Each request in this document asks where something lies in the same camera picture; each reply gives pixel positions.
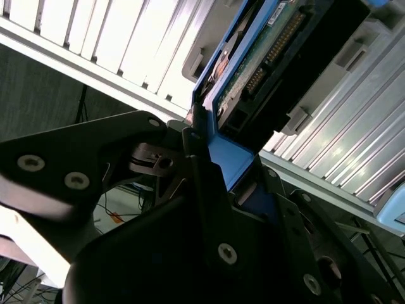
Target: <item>metal rod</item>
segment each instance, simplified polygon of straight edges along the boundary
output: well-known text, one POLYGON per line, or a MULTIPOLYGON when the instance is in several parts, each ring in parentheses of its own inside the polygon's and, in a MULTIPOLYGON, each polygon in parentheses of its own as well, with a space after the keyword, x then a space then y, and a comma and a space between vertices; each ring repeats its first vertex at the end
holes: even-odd
POLYGON ((28 304, 31 302, 32 297, 35 295, 35 292, 38 289, 38 286, 41 285, 41 279, 36 279, 34 281, 34 284, 32 285, 32 287, 30 288, 30 290, 28 291, 26 297, 24 298, 24 300, 21 302, 21 304, 28 304))
POLYGON ((363 228, 359 228, 359 227, 354 227, 351 225, 346 225, 343 223, 339 223, 339 222, 335 222, 336 225, 338 225, 340 228, 345 229, 347 231, 352 231, 352 232, 358 232, 358 233, 362 233, 362 234, 369 234, 370 231, 367 229, 363 229, 363 228))
MULTIPOLYGON (((368 229, 368 225, 366 222, 363 220, 360 220, 361 226, 368 229)), ((392 273, 395 275, 397 278, 399 284, 402 286, 402 288, 405 289, 405 277, 402 275, 401 271, 397 267, 397 265, 394 263, 394 261, 391 259, 389 253, 387 250, 385 250, 384 246, 381 245, 380 241, 378 240, 377 236, 373 231, 370 230, 369 237, 371 241, 374 243, 375 248, 380 252, 381 257, 385 260, 385 263, 387 263, 388 267, 390 267, 392 273)))
POLYGON ((76 119, 75 119, 75 124, 78 124, 80 122, 80 117, 83 117, 83 106, 84 106, 84 101, 86 99, 86 92, 87 92, 87 85, 83 85, 82 88, 82 93, 80 95, 80 99, 78 101, 78 108, 77 108, 77 113, 76 113, 76 119))
MULTIPOLYGON (((354 218, 353 221, 356 224, 356 226, 361 227, 360 223, 358 222, 358 220, 356 218, 354 218)), ((394 281, 391 279, 391 276, 388 273, 387 269, 385 268, 383 262, 381 261, 380 257, 378 256, 377 252, 375 251, 370 239, 368 238, 368 235, 362 234, 361 237, 363 238, 363 240, 366 243, 369 251, 373 255, 373 258, 376 261, 378 267, 380 267, 382 274, 384 275, 385 279, 387 280, 387 283, 397 293, 397 295, 399 295, 402 298, 401 293, 399 292, 397 286, 395 285, 394 281)))
POLYGON ((350 242, 353 243, 355 240, 357 240, 357 238, 358 238, 360 235, 361 235, 360 232, 356 232, 355 234, 353 234, 353 235, 350 237, 350 242))

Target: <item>cable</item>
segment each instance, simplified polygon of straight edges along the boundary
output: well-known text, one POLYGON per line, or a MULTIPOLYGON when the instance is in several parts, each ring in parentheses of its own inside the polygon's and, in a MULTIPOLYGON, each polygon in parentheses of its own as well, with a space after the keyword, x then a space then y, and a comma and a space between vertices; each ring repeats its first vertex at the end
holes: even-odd
POLYGON ((6 303, 8 300, 10 300, 12 297, 14 297, 15 295, 17 295, 18 293, 21 293, 21 291, 23 291, 25 288, 27 288, 32 282, 34 282, 35 280, 38 280, 40 277, 42 277, 44 274, 40 274, 37 277, 33 278, 31 281, 29 281, 28 283, 26 283, 25 285, 23 285, 22 287, 20 287, 19 289, 17 289, 17 291, 13 294, 11 294, 8 298, 6 298, 3 303, 6 303))
POLYGON ((84 105, 84 115, 86 117, 86 122, 88 122, 89 121, 89 116, 87 116, 86 100, 83 101, 83 105, 84 105))
POLYGON ((124 223, 126 223, 127 221, 123 220, 122 218, 118 218, 118 217, 136 217, 136 216, 140 215, 140 213, 129 213, 129 214, 115 214, 115 213, 113 213, 107 207, 107 193, 104 193, 104 206, 102 204, 99 204, 99 203, 97 205, 102 207, 104 209, 104 211, 107 213, 108 216, 115 217, 115 218, 121 220, 124 223))

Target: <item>black cable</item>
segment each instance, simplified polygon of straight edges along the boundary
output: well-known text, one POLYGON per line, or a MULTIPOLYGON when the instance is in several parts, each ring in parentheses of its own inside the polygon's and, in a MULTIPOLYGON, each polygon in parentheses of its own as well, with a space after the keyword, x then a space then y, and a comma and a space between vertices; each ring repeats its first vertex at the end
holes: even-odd
POLYGON ((86 122, 89 121, 89 116, 87 115, 87 106, 86 106, 86 100, 83 101, 83 105, 84 105, 84 115, 86 117, 86 122))
POLYGON ((87 92, 87 85, 84 84, 82 88, 82 93, 80 95, 80 99, 78 101, 75 124, 78 124, 80 122, 80 117, 82 118, 83 122, 83 106, 86 98, 86 92, 87 92))
POLYGON ((143 207, 144 207, 144 202, 145 202, 145 199, 143 199, 142 204, 140 203, 141 192, 142 192, 142 190, 138 190, 138 209, 139 209, 140 211, 142 211, 142 209, 143 209, 143 207))
POLYGON ((13 294, 11 294, 7 299, 5 299, 2 303, 6 303, 8 300, 10 300, 12 297, 14 297, 15 295, 17 295, 18 293, 21 293, 25 288, 27 288, 27 286, 29 286, 32 282, 34 282, 35 280, 38 280, 40 277, 42 277, 44 274, 40 274, 37 277, 33 278, 31 281, 29 281, 28 283, 26 283, 25 285, 23 285, 22 287, 20 287, 19 289, 17 289, 17 291, 15 291, 13 294))
MULTIPOLYGON (((104 193, 104 206, 102 204, 97 204, 101 207, 104 208, 104 211, 107 213, 108 216, 110 217, 136 217, 138 215, 140 215, 140 213, 129 213, 129 214, 115 214, 113 213, 110 209, 108 209, 107 207, 107 193, 104 193)), ((123 220, 122 218, 118 218, 119 220, 121 220, 122 222, 126 223, 127 221, 123 220)))

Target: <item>metal slat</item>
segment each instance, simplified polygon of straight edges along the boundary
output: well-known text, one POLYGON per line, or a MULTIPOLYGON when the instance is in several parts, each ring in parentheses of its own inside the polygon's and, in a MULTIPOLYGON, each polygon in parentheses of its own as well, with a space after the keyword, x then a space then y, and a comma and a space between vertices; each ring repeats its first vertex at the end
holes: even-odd
POLYGON ((182 37, 187 30, 187 26, 192 19, 199 0, 180 0, 177 14, 169 24, 162 43, 151 63, 147 73, 146 83, 148 91, 156 93, 163 78, 170 66, 170 63, 181 43, 182 37))
POLYGON ((316 157, 329 145, 339 132, 356 118, 359 111, 363 111, 367 103, 383 88, 384 83, 396 73, 401 61, 404 60, 400 54, 405 52, 401 40, 389 53, 384 56, 372 72, 351 94, 346 94, 342 100, 342 106, 329 118, 326 125, 318 130, 316 137, 306 143, 306 147, 294 158, 294 163, 302 168, 311 169, 311 164, 316 157))
POLYGON ((173 103, 184 109, 190 108, 190 97, 194 88, 194 83, 183 77, 183 63, 213 3, 214 0, 203 0, 199 3, 196 14, 184 35, 182 43, 179 46, 167 71, 166 77, 158 91, 158 96, 161 98, 166 98, 167 95, 173 96, 173 103))
POLYGON ((384 187, 392 178, 404 170, 404 143, 405 130, 402 130, 378 152, 374 151, 372 155, 367 157, 365 162, 356 168, 356 173, 342 184, 342 189, 349 193, 362 193, 361 198, 368 201, 379 190, 375 190, 374 193, 373 190, 368 190, 368 194, 364 193, 365 188, 370 186, 370 179, 384 173, 385 182, 379 183, 380 185, 385 183, 381 185, 384 187))
POLYGON ((178 0, 149 0, 145 12, 139 17, 121 64, 125 79, 138 86, 144 83, 177 3, 178 0))
POLYGON ((69 50, 75 54, 82 52, 95 2, 96 0, 78 0, 68 39, 69 50))
POLYGON ((91 60, 96 49, 97 40, 107 13, 108 0, 97 0, 91 14, 89 28, 83 42, 82 57, 91 60))
POLYGON ((10 8, 10 20, 27 30, 34 30, 39 0, 12 0, 10 8))
POLYGON ((404 99, 404 93, 401 92, 403 83, 405 83, 405 73, 401 74, 399 70, 358 112, 355 119, 330 142, 322 156, 316 160, 314 165, 310 166, 310 172, 319 177, 326 176, 333 164, 340 162, 342 155, 356 146, 362 138, 368 137, 384 118, 396 111, 404 99))
POLYGON ((63 46, 68 31, 74 0, 46 0, 40 26, 40 35, 63 46))
POLYGON ((96 49, 97 65, 118 72, 142 4, 143 0, 113 0, 96 49))
POLYGON ((389 134, 398 134, 405 128, 405 102, 393 111, 385 120, 372 130, 368 136, 362 138, 360 142, 353 146, 342 162, 337 162, 327 173, 326 181, 339 185, 345 179, 350 178, 357 166, 372 153, 385 146, 391 139, 389 134))
POLYGON ((340 81, 340 84, 327 96, 324 102, 322 102, 318 108, 319 110, 313 113, 313 120, 282 155, 284 159, 295 160, 297 156, 302 153, 309 141, 317 136, 322 127, 328 123, 343 105, 344 98, 349 97, 352 92, 356 90, 367 75, 374 70, 375 65, 390 51, 390 47, 395 46, 396 43, 397 41, 392 41, 392 38, 386 35, 379 35, 375 39, 363 62, 353 73, 346 75, 340 81))

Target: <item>white metal panel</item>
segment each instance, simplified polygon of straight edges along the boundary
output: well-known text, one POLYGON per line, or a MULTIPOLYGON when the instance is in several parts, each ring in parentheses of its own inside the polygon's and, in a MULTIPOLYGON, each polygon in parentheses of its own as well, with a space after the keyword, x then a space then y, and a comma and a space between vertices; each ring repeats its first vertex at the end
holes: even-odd
POLYGON ((78 0, 68 40, 69 50, 75 54, 82 52, 95 1, 96 0, 78 0))
POLYGON ((5 18, 0 18, 0 43, 138 110, 150 111, 165 122, 187 114, 187 110, 5 18))
POLYGON ((0 0, 0 8, 1 8, 0 15, 10 14, 11 0, 0 0))
POLYGON ((39 0, 12 0, 10 20, 29 30, 34 30, 39 0))
POLYGON ((94 4, 89 28, 87 29, 82 48, 82 57, 87 60, 90 60, 93 56, 107 7, 108 0, 96 0, 94 4))
POLYGON ((183 77, 183 63, 213 3, 214 0, 203 0, 199 3, 196 14, 184 35, 182 43, 158 91, 158 96, 166 98, 167 95, 171 95, 173 96, 172 101, 185 109, 190 108, 190 96, 194 88, 194 83, 183 77))
POLYGON ((151 67, 146 77, 148 91, 156 93, 170 65, 178 45, 190 22, 198 0, 180 0, 178 11, 175 12, 171 24, 169 24, 165 37, 151 63, 151 67))
POLYGON ((59 46, 65 43, 74 0, 46 0, 40 26, 40 35, 59 46))
POLYGON ((117 73, 132 32, 134 31, 143 0, 113 0, 101 30, 97 46, 97 64, 117 73))
POLYGON ((362 137, 370 136, 378 127, 381 118, 388 117, 404 102, 402 86, 405 73, 398 70, 384 83, 383 87, 360 109, 357 114, 328 144, 327 148, 317 156, 311 172, 323 177, 330 171, 332 164, 338 162, 353 146, 361 142, 362 137))
POLYGON ((341 106, 329 118, 327 124, 319 128, 316 137, 308 140, 305 147, 296 153, 293 161, 296 165, 312 169, 316 157, 328 149, 331 142, 333 144, 333 140, 345 126, 357 119, 356 115, 365 110, 376 94, 380 94, 386 79, 396 73, 398 66, 401 66, 401 60, 405 60, 398 56, 401 50, 404 50, 404 45, 399 43, 377 64, 373 73, 368 75, 350 95, 346 94, 342 98, 341 106))
POLYGON ((265 150, 375 204, 405 179, 405 29, 378 34, 298 135, 275 134, 265 150))
POLYGON ((165 35, 178 0, 149 0, 132 34, 121 70, 123 77, 141 86, 165 35))

